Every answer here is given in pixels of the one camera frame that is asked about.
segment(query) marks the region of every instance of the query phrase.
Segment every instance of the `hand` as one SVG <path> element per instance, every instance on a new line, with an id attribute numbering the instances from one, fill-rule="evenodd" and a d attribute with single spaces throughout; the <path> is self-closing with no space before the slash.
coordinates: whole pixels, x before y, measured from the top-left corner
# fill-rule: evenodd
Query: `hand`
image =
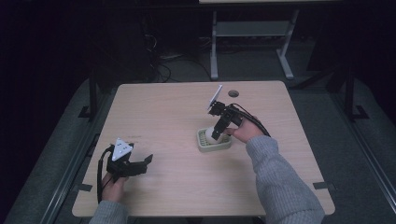
<path id="1" fill-rule="evenodd" d="M 113 183 L 113 180 L 111 179 L 111 174 L 107 173 L 102 179 L 102 186 L 104 186 L 102 192 L 102 200 L 119 203 L 123 196 L 123 186 L 127 179 L 128 178 L 126 177 L 120 177 L 116 181 L 116 183 Z"/>
<path id="2" fill-rule="evenodd" d="M 242 123 L 237 129 L 226 128 L 224 133 L 233 135 L 241 142 L 246 143 L 250 138 L 263 135 L 262 131 L 250 120 L 242 118 Z"/>

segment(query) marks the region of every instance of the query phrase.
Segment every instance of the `small round object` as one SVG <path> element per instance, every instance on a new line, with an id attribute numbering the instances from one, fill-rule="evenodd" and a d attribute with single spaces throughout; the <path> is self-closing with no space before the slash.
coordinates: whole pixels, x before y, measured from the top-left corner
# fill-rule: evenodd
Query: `small round object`
<path id="1" fill-rule="evenodd" d="M 228 91 L 228 95 L 235 98 L 235 97 L 238 97 L 239 92 L 238 91 Z"/>
<path id="2" fill-rule="evenodd" d="M 219 143 L 222 141 L 222 138 L 223 138 L 223 135 L 224 135 L 224 134 L 222 133 L 222 134 L 220 135 L 219 139 L 216 140 L 216 139 L 212 138 L 212 133 L 213 133 L 214 130 L 215 130 L 214 127 L 210 127 L 210 128 L 207 128 L 206 131 L 205 131 L 205 139 L 206 139 L 206 142 L 207 142 L 208 144 L 210 144 L 210 145 L 219 144 Z"/>

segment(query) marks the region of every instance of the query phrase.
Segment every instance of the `table leg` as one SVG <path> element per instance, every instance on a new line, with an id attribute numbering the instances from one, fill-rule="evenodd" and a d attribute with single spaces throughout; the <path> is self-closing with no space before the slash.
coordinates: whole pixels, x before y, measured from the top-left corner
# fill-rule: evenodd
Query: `table leg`
<path id="1" fill-rule="evenodd" d="M 276 50 L 277 57 L 279 58 L 280 64 L 283 68 L 283 72 L 285 73 L 287 79 L 294 79 L 294 75 L 291 72 L 288 60 L 286 59 L 286 51 L 288 50 L 289 42 L 291 40 L 291 36 L 293 35 L 299 11 L 300 10 L 298 9 L 294 10 L 291 20 L 289 22 L 288 30 L 286 31 L 285 43 L 283 44 L 281 49 Z"/>
<path id="2" fill-rule="evenodd" d="M 218 57 L 216 56 L 217 12 L 213 12 L 212 51 L 210 52 L 210 79 L 218 80 Z"/>

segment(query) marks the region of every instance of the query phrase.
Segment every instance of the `table support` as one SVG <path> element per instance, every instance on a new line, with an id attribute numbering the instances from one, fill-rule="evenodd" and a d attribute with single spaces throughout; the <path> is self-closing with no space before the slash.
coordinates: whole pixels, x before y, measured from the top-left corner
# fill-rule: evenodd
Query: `table support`
<path id="1" fill-rule="evenodd" d="M 280 64 L 283 68 L 283 72 L 285 73 L 287 79 L 294 79 L 294 75 L 291 72 L 288 60 L 286 59 L 286 51 L 288 50 L 291 36 L 293 35 L 299 11 L 300 10 L 298 9 L 294 10 L 291 20 L 289 22 L 288 30 L 286 31 L 285 43 L 283 44 L 281 49 L 276 50 L 277 57 L 279 58 Z"/>
<path id="2" fill-rule="evenodd" d="M 89 118 L 91 122 L 95 118 L 97 111 L 96 80 L 93 70 L 90 73 L 89 84 L 90 84 L 90 105 L 82 107 L 78 117 Z"/>
<path id="3" fill-rule="evenodd" d="M 213 12 L 212 22 L 212 50 L 210 52 L 210 78 L 219 78 L 218 58 L 216 53 L 217 36 L 285 36 L 285 42 L 276 50 L 287 79 L 293 79 L 293 73 L 286 59 L 291 36 L 297 21 L 299 10 L 293 11 L 289 21 L 217 21 L 217 11 Z"/>

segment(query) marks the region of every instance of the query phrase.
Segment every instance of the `gray carpet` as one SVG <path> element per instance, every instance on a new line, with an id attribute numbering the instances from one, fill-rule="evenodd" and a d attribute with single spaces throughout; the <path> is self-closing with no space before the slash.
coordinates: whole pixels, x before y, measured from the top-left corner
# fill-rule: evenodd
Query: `gray carpet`
<path id="1" fill-rule="evenodd" d="M 287 86 L 295 85 L 310 76 L 305 68 L 312 42 L 293 42 L 287 57 L 294 80 L 286 80 L 276 58 L 275 46 L 264 46 L 260 50 L 251 49 L 235 54 L 220 54 L 219 82 L 234 80 L 282 80 Z M 194 61 L 191 57 L 164 63 L 172 71 L 170 82 L 209 81 L 210 71 L 208 52 L 203 52 Z M 166 76 L 166 69 L 161 72 Z M 330 95 L 324 90 L 326 79 L 315 83 L 306 91 L 290 91 L 290 97 L 303 124 L 307 138 L 318 161 L 318 166 L 329 184 L 336 211 L 325 217 L 323 223 L 396 223 L 396 216 L 364 158 L 349 121 L 339 109 L 336 99 L 343 93 Z M 60 179 L 65 175 L 73 177 L 73 184 L 63 192 L 59 213 L 53 214 L 54 223 L 88 223 L 89 218 L 74 217 L 71 208 L 77 196 L 77 187 L 85 174 L 93 149 L 91 141 L 100 133 L 111 106 L 115 92 L 101 94 L 100 111 L 93 122 L 79 119 L 80 109 L 89 103 L 88 83 L 84 82 L 66 108 L 52 137 L 46 145 L 29 180 L 8 215 L 6 223 L 39 223 L 46 213 Z M 366 136 L 370 147 L 383 165 L 391 181 L 395 183 L 396 131 L 387 119 L 367 88 L 357 82 L 356 103 L 362 105 L 370 116 L 358 120 L 356 125 Z M 76 176 L 66 174 L 71 158 L 82 150 L 84 158 L 76 163 Z M 184 218 L 130 218 L 129 223 L 184 223 Z M 207 219 L 205 223 L 249 223 L 250 218 Z"/>

